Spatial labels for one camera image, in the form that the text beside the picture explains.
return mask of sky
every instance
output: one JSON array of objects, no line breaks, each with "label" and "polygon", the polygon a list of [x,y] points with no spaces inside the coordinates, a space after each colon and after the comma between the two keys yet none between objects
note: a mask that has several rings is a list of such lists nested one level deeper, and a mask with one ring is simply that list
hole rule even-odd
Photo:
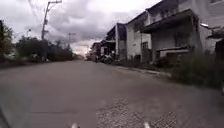
[{"label": "sky", "polygon": [[[126,23],[160,0],[62,0],[48,14],[49,40],[71,36],[74,52],[84,54],[92,43],[100,41],[117,23]],[[40,38],[44,10],[48,0],[2,0],[0,19],[13,29],[14,40],[22,35]]]}]

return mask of two-story house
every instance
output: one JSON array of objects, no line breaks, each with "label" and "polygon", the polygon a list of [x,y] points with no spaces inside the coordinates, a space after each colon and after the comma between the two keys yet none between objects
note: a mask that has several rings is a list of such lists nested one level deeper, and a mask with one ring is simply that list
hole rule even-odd
[{"label": "two-story house", "polygon": [[101,46],[100,42],[95,42],[95,43],[92,44],[91,53],[94,57],[100,56],[100,53],[101,53],[101,51],[100,51],[101,47],[100,46]]},{"label": "two-story house", "polygon": [[116,59],[127,58],[127,46],[126,46],[126,27],[122,23],[117,23],[113,28],[107,32],[105,40],[102,41],[102,48],[107,51],[106,53],[116,54]]},{"label": "two-story house", "polygon": [[214,50],[215,40],[200,24],[211,27],[224,25],[223,0],[163,0],[146,9],[150,25],[142,29],[151,35],[152,57],[167,54]]},{"label": "two-story house", "polygon": [[141,62],[151,61],[151,37],[149,34],[140,31],[149,23],[150,19],[147,11],[142,12],[126,23],[128,59],[133,58],[135,55],[141,55]]}]

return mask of curb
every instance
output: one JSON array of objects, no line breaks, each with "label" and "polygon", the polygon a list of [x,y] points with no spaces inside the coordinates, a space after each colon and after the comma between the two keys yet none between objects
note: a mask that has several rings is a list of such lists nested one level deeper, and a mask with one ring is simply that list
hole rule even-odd
[{"label": "curb", "polygon": [[152,71],[152,70],[144,70],[144,69],[138,69],[138,68],[126,68],[126,67],[121,67],[121,66],[117,66],[117,68],[123,69],[123,70],[135,71],[135,72],[139,72],[139,73],[143,73],[143,74],[156,75],[156,76],[164,76],[164,77],[172,76],[170,73],[158,72],[158,71]]}]

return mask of white building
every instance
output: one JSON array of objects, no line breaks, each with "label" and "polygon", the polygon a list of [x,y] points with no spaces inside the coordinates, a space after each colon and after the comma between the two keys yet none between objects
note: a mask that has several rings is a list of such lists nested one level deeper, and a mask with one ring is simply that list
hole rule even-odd
[{"label": "white building", "polygon": [[113,28],[107,32],[105,40],[102,42],[101,50],[103,54],[116,54],[116,59],[125,60],[127,58],[126,44],[126,27],[125,24],[116,23]]},{"label": "white building", "polygon": [[159,57],[191,50],[214,51],[217,40],[208,40],[211,27],[224,26],[224,0],[163,0],[147,9],[150,23],[142,32],[151,35],[152,55]]},{"label": "white building", "polygon": [[126,24],[127,29],[127,57],[133,58],[141,55],[142,62],[150,61],[151,37],[149,34],[142,34],[140,30],[150,24],[147,11],[142,12]]}]

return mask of asphalt road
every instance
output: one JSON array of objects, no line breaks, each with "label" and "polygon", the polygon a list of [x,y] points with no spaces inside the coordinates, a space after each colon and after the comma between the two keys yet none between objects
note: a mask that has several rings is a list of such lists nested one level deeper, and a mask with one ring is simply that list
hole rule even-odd
[{"label": "asphalt road", "polygon": [[0,105],[12,128],[224,127],[217,91],[84,61],[0,71]]}]

